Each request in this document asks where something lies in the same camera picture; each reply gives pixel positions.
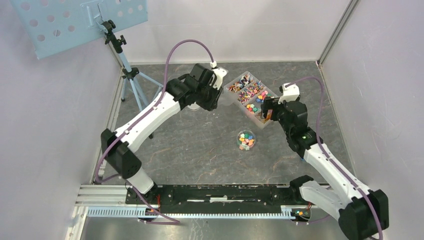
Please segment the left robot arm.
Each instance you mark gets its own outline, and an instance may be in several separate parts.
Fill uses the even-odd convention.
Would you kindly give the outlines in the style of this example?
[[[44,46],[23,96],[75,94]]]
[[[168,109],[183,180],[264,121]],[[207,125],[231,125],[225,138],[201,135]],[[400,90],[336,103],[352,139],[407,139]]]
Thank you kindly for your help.
[[[102,158],[138,191],[137,196],[145,204],[156,200],[157,190],[135,152],[158,127],[185,107],[197,104],[206,111],[215,110],[227,74],[222,67],[209,69],[197,63],[190,73],[169,80],[165,92],[128,123],[101,133]]]

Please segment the small clear glass jar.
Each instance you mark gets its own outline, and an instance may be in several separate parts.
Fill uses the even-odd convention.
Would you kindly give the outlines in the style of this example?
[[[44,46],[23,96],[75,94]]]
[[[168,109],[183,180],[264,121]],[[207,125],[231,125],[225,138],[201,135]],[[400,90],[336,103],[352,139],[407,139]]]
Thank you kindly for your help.
[[[236,137],[236,142],[240,150],[249,151],[257,142],[257,138],[250,130],[242,130]]]

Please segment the clear plastic scoop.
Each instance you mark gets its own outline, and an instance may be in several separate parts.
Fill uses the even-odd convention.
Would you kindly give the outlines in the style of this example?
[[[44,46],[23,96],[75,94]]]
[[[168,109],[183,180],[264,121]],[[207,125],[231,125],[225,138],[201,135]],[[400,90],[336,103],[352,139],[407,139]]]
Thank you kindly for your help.
[[[221,106],[228,107],[228,106],[232,105],[234,102],[236,102],[237,98],[238,97],[237,97],[236,93],[223,90],[221,95],[219,96],[219,99],[217,101],[217,105],[219,107],[221,107]]]

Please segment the clear compartment candy box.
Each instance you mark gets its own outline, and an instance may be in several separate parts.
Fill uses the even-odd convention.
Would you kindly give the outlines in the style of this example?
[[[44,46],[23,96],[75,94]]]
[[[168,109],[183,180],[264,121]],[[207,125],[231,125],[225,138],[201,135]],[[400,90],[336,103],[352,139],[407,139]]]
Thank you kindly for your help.
[[[266,97],[276,97],[257,77],[249,71],[242,73],[231,82],[227,83],[223,90],[229,93],[232,102],[260,129],[270,124],[271,111],[266,118],[261,117],[261,105]]]

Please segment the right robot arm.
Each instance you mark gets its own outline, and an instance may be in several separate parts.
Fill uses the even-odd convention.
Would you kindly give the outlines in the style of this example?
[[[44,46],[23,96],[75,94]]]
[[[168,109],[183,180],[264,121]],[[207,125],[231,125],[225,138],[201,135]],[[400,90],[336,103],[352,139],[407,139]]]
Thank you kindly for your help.
[[[295,204],[310,202],[334,218],[349,240],[373,235],[383,237],[390,225],[389,199],[380,189],[372,190],[337,160],[324,141],[308,125],[308,110],[299,100],[279,102],[266,97],[261,117],[277,121],[289,147],[317,170],[330,189],[308,175],[290,182],[289,199]]]

